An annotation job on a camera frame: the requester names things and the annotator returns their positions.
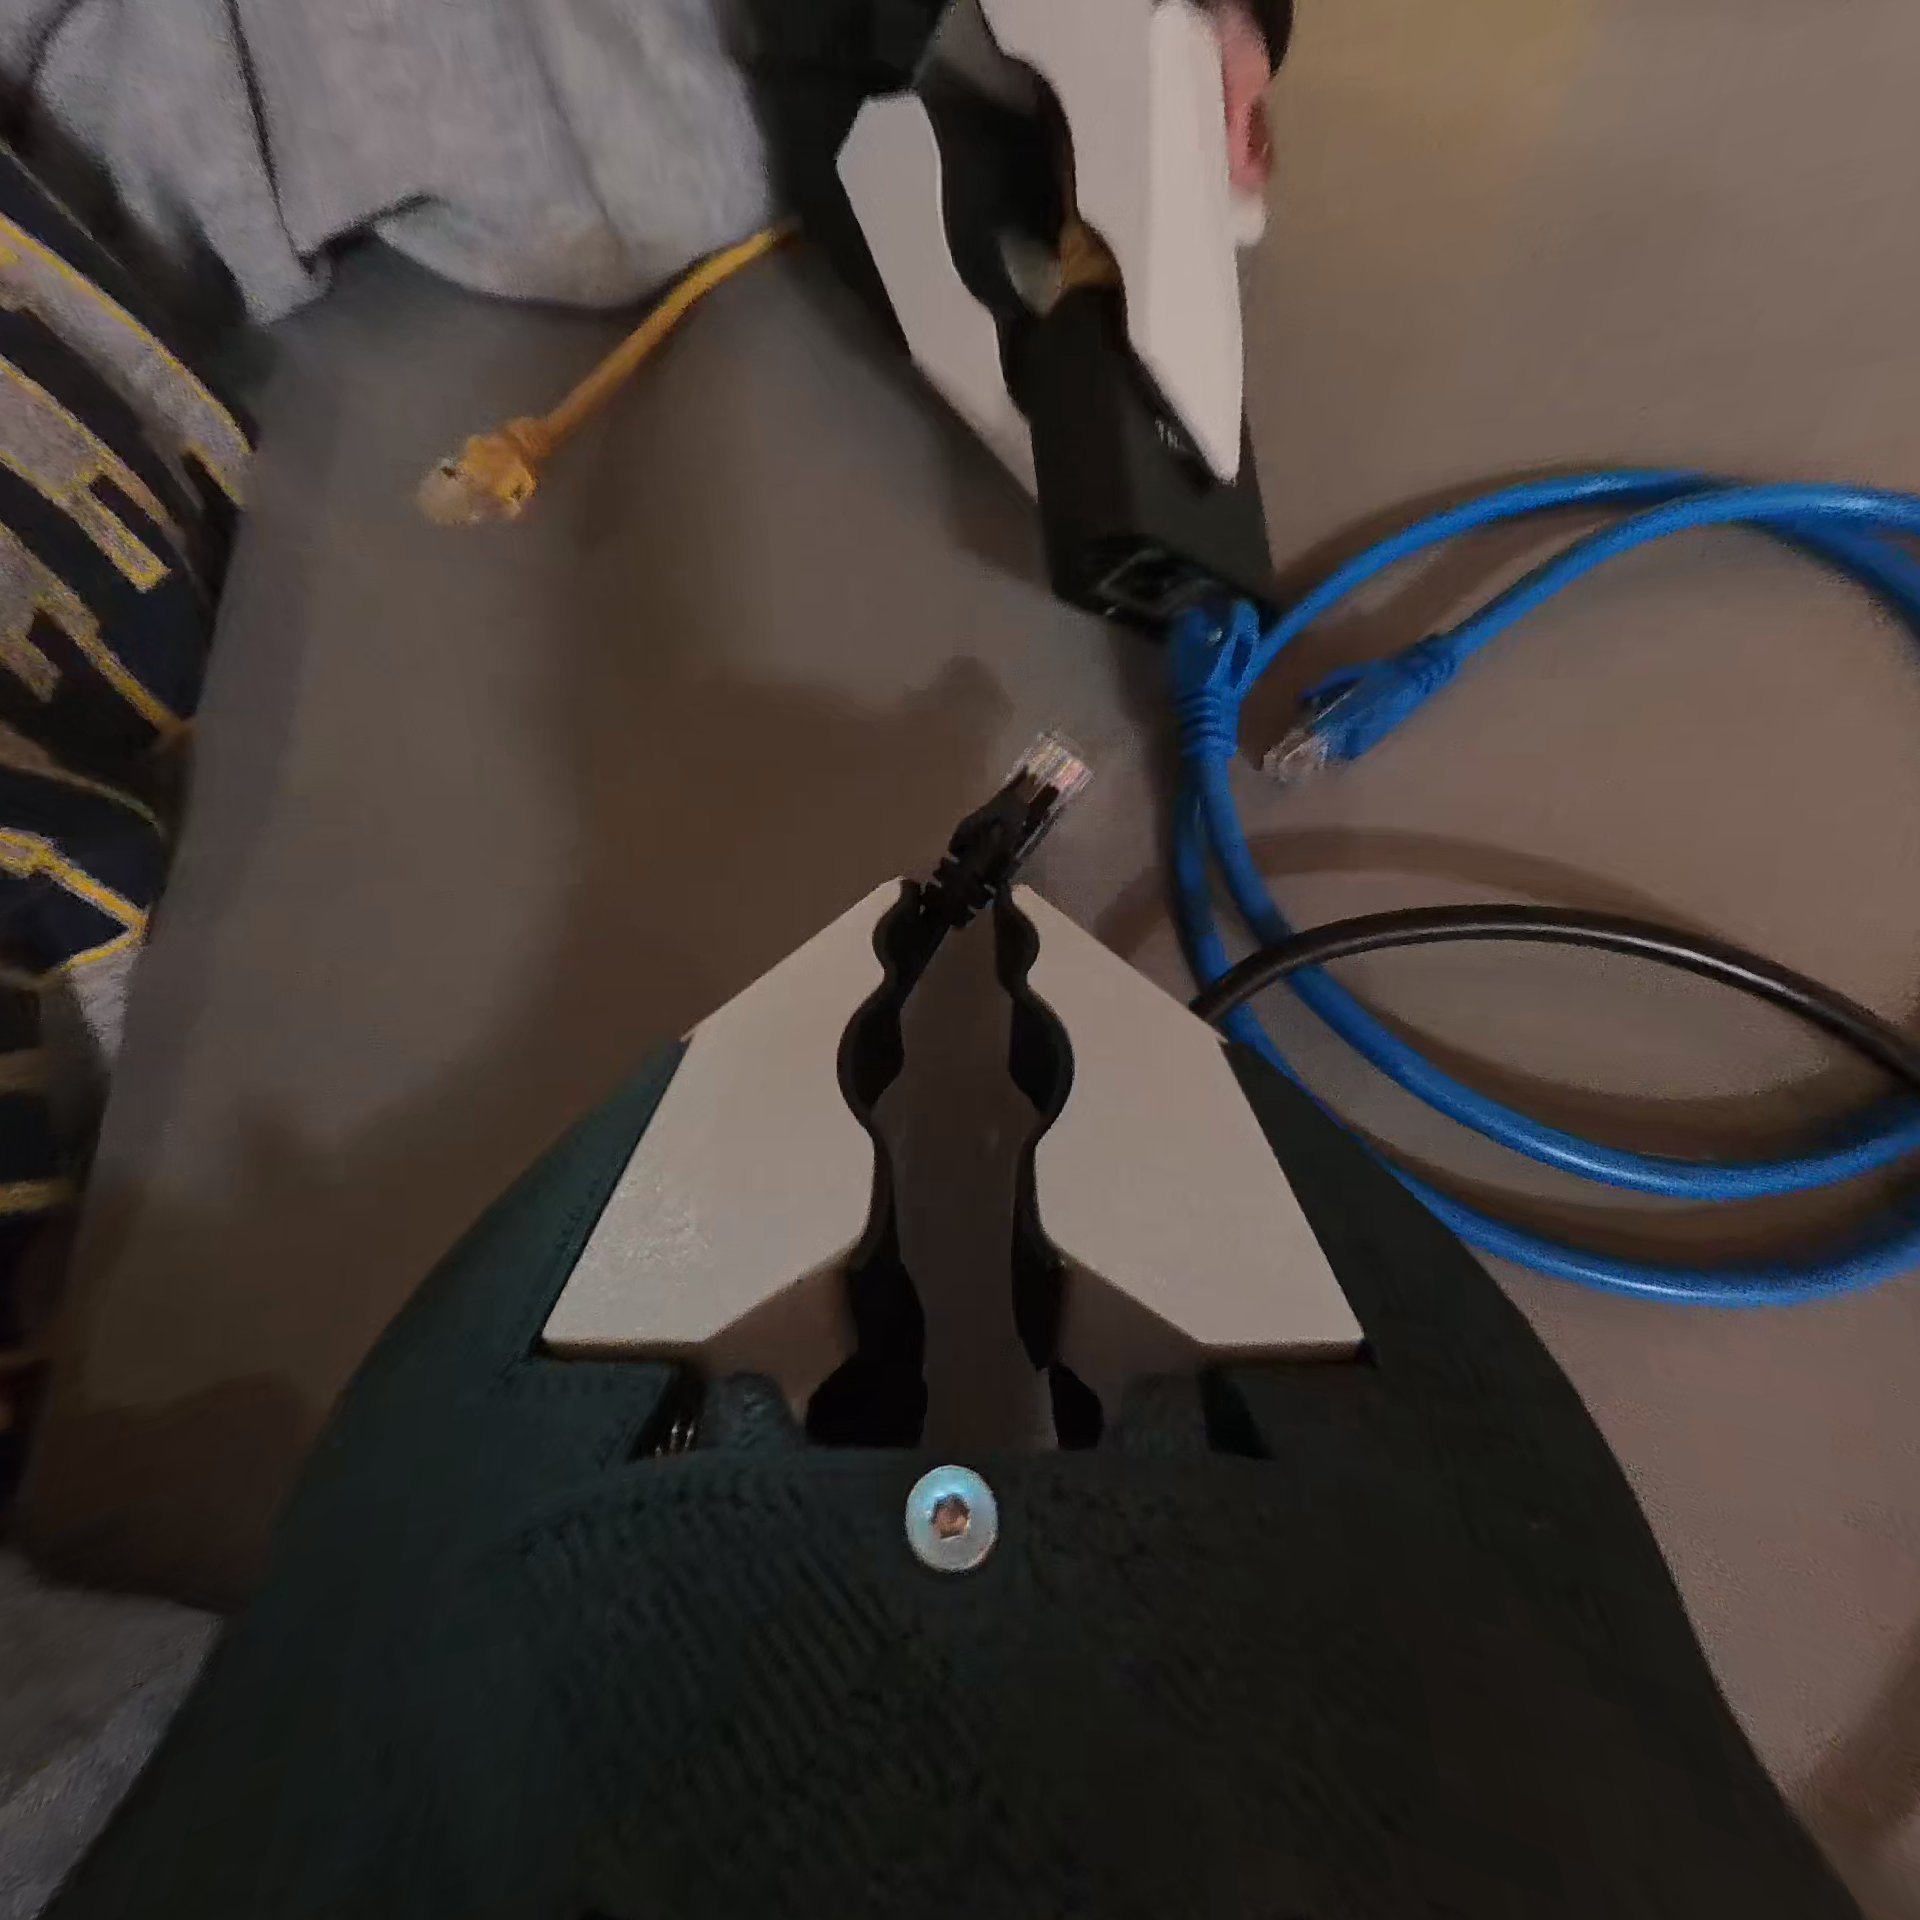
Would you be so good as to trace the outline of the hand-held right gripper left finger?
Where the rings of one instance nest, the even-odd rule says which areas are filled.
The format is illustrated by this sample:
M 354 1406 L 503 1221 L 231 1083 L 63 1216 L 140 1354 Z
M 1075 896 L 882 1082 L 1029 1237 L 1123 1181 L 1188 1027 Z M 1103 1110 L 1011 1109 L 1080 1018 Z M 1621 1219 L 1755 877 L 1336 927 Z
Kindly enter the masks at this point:
M 927 887 L 885 879 L 687 1034 L 545 1354 L 752 1375 L 819 1445 L 922 1439 L 927 1315 L 875 1110 L 929 957 Z

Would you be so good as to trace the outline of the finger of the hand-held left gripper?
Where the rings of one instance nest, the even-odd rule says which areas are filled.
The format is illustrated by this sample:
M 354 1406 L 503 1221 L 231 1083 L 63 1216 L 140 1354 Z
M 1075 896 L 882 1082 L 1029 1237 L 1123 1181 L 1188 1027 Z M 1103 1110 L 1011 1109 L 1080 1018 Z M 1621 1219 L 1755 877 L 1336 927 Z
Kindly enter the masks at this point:
M 1242 471 L 1239 228 L 1221 48 L 1186 3 L 985 3 L 1061 108 L 1076 218 L 1120 271 L 1127 340 L 1197 459 Z
M 837 159 L 904 347 L 1016 483 L 1039 479 L 1012 363 L 1055 293 L 1055 146 L 1040 99 L 951 61 L 868 99 Z

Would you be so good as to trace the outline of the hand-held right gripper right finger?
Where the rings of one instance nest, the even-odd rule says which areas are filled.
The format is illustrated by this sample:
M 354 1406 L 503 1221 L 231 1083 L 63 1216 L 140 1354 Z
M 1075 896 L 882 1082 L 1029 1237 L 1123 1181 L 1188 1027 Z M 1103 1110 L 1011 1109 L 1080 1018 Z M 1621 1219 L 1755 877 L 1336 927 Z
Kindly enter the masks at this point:
M 1016 1335 L 1052 1445 L 1097 1446 L 1154 1381 L 1353 1359 L 1355 1310 L 1219 1034 L 1027 885 L 992 941 L 1031 1112 Z

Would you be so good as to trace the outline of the black ethernet adapter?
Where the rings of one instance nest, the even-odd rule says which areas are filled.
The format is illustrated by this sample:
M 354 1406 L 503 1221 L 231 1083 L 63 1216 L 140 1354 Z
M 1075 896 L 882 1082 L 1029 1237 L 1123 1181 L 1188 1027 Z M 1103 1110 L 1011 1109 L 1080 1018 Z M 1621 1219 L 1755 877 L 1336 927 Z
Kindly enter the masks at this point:
M 1052 590 L 1162 632 L 1188 607 L 1273 607 L 1273 559 L 1248 424 L 1224 478 L 1124 335 L 1120 293 L 1076 286 L 996 312 L 999 358 L 1029 429 Z

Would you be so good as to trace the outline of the person's left hand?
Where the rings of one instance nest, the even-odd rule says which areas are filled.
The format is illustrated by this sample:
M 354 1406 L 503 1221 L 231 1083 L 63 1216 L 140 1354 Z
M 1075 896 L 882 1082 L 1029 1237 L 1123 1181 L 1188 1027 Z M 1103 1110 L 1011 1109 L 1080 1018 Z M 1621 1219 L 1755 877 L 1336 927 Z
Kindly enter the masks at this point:
M 1213 3 L 1232 189 L 1261 196 L 1273 164 L 1266 96 L 1290 50 L 1292 3 Z

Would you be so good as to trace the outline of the grey sweatshirt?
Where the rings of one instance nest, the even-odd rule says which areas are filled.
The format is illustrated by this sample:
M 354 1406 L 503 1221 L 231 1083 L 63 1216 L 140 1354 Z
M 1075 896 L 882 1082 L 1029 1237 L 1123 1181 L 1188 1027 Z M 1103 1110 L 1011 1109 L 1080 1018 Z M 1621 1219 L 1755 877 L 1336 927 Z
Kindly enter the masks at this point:
M 5 3 L 5 143 L 176 312 L 275 324 L 372 236 L 632 304 L 769 227 L 721 4 Z

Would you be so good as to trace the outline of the grey cloth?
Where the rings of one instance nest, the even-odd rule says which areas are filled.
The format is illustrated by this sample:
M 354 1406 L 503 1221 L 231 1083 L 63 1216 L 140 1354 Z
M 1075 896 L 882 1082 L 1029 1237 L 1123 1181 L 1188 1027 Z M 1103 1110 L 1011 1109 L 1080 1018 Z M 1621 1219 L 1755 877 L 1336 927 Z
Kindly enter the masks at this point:
M 225 1621 L 56 1583 L 2 1552 L 2 1915 L 85 1859 L 195 1686 Z

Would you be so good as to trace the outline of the dark patterned cloth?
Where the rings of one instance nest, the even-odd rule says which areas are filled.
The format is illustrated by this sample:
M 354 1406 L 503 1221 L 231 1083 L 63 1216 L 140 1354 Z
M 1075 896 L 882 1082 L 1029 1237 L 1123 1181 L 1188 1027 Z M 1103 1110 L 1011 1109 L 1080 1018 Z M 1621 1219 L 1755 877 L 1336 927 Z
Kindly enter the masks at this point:
M 173 856 L 253 458 L 121 262 L 2 156 L 2 1315 L 32 1354 Z

